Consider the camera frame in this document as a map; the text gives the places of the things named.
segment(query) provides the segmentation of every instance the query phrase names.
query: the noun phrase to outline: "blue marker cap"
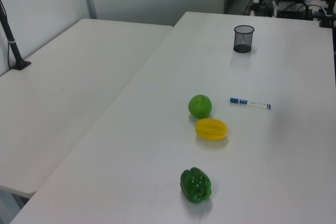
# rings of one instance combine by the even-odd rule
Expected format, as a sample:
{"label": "blue marker cap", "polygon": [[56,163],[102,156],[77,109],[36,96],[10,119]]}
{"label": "blue marker cap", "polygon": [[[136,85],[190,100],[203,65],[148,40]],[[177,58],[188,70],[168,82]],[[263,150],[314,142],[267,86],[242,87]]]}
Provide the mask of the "blue marker cap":
{"label": "blue marker cap", "polygon": [[230,98],[230,102],[239,103],[239,99],[237,99],[237,98]]}
{"label": "blue marker cap", "polygon": [[240,99],[239,103],[241,103],[241,104],[247,104],[247,101]]}

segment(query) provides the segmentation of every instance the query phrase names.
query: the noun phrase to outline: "marker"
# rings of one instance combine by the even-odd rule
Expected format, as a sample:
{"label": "marker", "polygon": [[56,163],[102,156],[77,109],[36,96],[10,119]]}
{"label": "marker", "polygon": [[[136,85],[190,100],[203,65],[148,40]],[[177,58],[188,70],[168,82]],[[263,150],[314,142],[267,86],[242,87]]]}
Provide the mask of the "marker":
{"label": "marker", "polygon": [[271,104],[249,102],[249,101],[242,100],[242,99],[237,99],[237,98],[230,98],[230,102],[244,104],[244,105],[250,105],[250,106],[259,107],[259,108],[265,108],[265,109],[268,109],[268,110],[271,109]]}

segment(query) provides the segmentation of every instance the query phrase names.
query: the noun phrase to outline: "green bell pepper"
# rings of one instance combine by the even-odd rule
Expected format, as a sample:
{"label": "green bell pepper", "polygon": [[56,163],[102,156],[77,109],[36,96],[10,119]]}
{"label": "green bell pepper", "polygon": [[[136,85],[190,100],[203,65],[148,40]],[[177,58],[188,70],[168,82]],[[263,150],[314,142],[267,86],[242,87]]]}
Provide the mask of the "green bell pepper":
{"label": "green bell pepper", "polygon": [[182,173],[180,185],[185,198],[192,203],[199,203],[211,195],[209,177],[196,167]]}

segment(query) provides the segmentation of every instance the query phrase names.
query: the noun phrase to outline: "green lime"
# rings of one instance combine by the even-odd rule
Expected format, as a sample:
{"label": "green lime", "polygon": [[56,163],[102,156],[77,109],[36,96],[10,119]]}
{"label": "green lime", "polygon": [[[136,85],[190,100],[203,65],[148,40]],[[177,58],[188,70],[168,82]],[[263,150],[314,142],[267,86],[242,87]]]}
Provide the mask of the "green lime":
{"label": "green lime", "polygon": [[211,113],[212,104],[208,97],[202,94],[198,94],[191,98],[188,109],[196,118],[206,118]]}

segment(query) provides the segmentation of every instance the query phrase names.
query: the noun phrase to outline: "table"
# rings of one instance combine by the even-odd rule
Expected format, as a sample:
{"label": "table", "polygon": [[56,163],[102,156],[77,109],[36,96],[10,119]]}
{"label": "table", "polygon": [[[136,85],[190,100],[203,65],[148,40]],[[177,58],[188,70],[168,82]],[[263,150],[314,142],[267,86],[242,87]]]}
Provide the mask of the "table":
{"label": "table", "polygon": [[0,77],[0,189],[30,198],[170,26],[83,19]]}
{"label": "table", "polygon": [[[255,27],[247,54],[233,51],[241,24]],[[332,36],[318,25],[186,13],[12,223],[334,223]],[[224,140],[196,136],[196,94]],[[198,205],[180,188],[191,167],[212,181]]]}

